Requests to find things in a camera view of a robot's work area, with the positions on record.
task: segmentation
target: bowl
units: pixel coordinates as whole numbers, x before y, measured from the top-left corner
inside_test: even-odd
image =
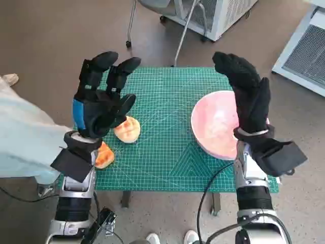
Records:
[[[222,159],[236,158],[237,139],[233,130],[239,125],[233,91],[215,91],[202,97],[194,106],[191,127],[201,148]]]

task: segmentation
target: floor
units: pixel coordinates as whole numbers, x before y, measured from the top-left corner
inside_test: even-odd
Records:
[[[15,72],[20,82],[14,90],[35,103],[59,124],[72,125],[71,99],[76,91],[84,58],[115,50],[119,60],[142,58],[143,66],[169,66],[181,35],[181,26],[142,7],[132,32],[133,49],[125,39],[131,0],[0,0],[0,73]],[[308,5],[297,0],[260,0],[250,17],[242,19],[212,44],[200,43],[189,32],[179,56],[180,66],[212,66],[214,51],[232,52],[251,61],[262,76],[271,80],[270,118],[278,138],[292,138],[308,156],[292,177],[285,177],[280,193],[273,196],[279,216],[294,243],[325,243],[325,100],[309,90],[271,75],[270,70],[295,30]],[[24,198],[35,194],[32,179],[2,179],[0,184]],[[100,192],[102,206],[118,214],[115,231],[125,243],[154,231],[161,243],[181,243],[185,231],[196,229],[200,193],[137,192],[132,206],[119,206],[121,192]],[[209,215],[211,199],[203,207],[204,239],[213,231],[236,222],[236,197],[222,195],[222,212]],[[43,243],[55,201],[20,203],[1,195],[0,236],[2,243]],[[235,231],[221,236],[218,243],[233,243]],[[111,237],[104,243],[118,243]]]

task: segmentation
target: bread roll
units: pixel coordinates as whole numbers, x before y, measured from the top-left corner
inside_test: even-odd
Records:
[[[98,149],[95,167],[97,169],[104,169],[114,161],[114,158],[112,150],[105,144],[105,142],[102,142],[102,146]]]
[[[127,116],[126,121],[114,128],[114,134],[124,143],[134,143],[140,135],[140,130],[139,121]]]

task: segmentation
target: table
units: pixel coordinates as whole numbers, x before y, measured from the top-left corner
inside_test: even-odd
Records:
[[[103,81],[100,88],[105,89]],[[104,137],[115,162],[97,171],[96,189],[124,191],[124,206],[130,191],[202,192],[229,161],[215,159],[199,147],[191,131],[191,112],[204,95],[230,89],[228,79],[214,68],[136,69],[122,93],[137,96],[129,115],[139,120],[141,134],[134,144],[119,141],[113,131]],[[278,191],[273,178],[270,188]],[[235,192],[232,167],[220,174],[210,191]]]

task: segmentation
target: glove finger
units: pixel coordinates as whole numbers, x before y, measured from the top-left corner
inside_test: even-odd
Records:
[[[214,69],[216,72],[226,76],[231,72],[231,60],[227,54],[223,52],[215,52],[212,60],[214,62]]]
[[[270,100],[271,92],[269,79],[263,78],[251,104],[252,110],[249,115],[251,129],[254,129],[255,131],[262,131],[267,128],[266,120],[269,114]]]
[[[236,67],[236,72],[245,74],[247,77],[246,82],[242,83],[242,87],[257,87],[261,78],[254,65],[243,57],[238,57],[235,54],[229,54],[229,56],[234,63],[233,65]]]

